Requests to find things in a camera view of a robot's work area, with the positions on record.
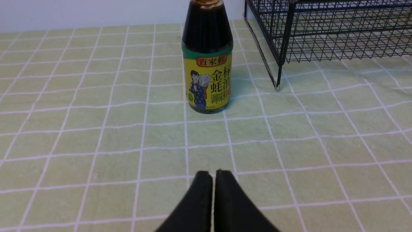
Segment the gold bottle cap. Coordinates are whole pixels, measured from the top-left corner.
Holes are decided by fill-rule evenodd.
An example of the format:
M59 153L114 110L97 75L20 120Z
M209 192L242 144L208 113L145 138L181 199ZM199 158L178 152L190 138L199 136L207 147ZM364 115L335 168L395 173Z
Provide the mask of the gold bottle cap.
M223 0L191 0L200 5L200 8L213 8L223 5Z

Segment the glass bottle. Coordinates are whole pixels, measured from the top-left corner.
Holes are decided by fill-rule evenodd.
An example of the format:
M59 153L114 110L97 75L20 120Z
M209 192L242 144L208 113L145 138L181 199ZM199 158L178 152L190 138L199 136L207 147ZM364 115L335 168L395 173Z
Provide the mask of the glass bottle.
M182 36L186 98L199 113L230 99L233 37L223 0L190 0Z

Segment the yellow label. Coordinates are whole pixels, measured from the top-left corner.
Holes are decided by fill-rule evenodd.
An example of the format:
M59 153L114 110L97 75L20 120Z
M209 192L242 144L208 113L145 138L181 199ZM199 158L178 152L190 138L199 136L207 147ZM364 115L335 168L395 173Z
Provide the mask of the yellow label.
M230 98L232 53L184 58L186 97L198 109L218 109Z

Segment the wire rack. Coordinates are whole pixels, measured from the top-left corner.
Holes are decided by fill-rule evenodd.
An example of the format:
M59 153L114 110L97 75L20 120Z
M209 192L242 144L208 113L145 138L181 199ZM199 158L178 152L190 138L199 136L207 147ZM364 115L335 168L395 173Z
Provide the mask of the wire rack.
M279 66L277 81L247 20L250 7ZM273 85L285 62L412 54L412 0L245 0L245 21Z

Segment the white wall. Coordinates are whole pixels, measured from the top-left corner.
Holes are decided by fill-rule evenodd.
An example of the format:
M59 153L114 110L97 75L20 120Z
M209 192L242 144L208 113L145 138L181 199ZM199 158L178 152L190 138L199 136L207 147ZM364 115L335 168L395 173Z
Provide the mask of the white wall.
M184 22L189 0L0 0L0 33ZM229 19L244 0L225 0Z

